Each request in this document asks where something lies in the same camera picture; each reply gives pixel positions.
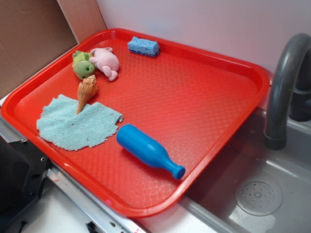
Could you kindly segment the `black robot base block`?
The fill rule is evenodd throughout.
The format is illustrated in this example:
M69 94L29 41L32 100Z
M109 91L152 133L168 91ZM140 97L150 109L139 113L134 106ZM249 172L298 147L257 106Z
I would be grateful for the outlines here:
M0 231L41 198L49 158L30 141L0 139Z

